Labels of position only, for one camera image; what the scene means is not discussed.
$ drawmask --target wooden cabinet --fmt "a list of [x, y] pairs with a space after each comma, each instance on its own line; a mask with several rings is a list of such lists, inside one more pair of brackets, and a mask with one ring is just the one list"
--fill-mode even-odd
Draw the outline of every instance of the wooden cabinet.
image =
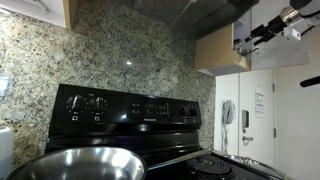
[[251, 70], [251, 62], [233, 51], [234, 24], [197, 40], [195, 69], [218, 76]]
[[71, 29], [77, 0], [0, 0], [0, 7]]

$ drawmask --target range hood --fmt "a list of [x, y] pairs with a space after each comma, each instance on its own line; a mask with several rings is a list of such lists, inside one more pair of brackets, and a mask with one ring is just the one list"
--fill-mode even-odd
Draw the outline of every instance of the range hood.
[[259, 0], [116, 1], [195, 39], [237, 21], [259, 2]]

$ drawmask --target door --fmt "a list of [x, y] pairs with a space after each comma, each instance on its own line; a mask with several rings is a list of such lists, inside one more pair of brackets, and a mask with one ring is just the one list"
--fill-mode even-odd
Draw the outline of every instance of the door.
[[[275, 167], [273, 72], [267, 69], [240, 73], [239, 81], [239, 155]], [[249, 117], [244, 131], [242, 110]]]

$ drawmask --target granite backsplash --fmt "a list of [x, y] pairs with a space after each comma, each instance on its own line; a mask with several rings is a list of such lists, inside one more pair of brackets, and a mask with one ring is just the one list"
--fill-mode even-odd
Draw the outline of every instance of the granite backsplash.
[[14, 166], [43, 154], [59, 83], [199, 101], [200, 144], [213, 147], [215, 79], [193, 69], [194, 54], [194, 40], [110, 1], [79, 0], [73, 31], [0, 13], [0, 74], [13, 80], [0, 125], [15, 132]]

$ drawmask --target kitchen cabinet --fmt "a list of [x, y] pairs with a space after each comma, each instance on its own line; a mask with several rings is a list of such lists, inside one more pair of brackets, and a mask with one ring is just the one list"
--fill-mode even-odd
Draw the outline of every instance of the kitchen cabinet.
[[236, 50], [234, 40], [245, 39], [251, 31], [251, 20], [249, 11], [237, 22], [197, 40], [195, 69], [211, 76], [250, 71], [251, 56], [236, 51], [251, 50], [252, 44], [241, 42], [241, 50]]
[[218, 76], [251, 70], [251, 62], [233, 51], [234, 24], [197, 40], [195, 69]]
[[0, 0], [1, 8], [67, 29], [72, 28], [76, 5], [77, 0]]

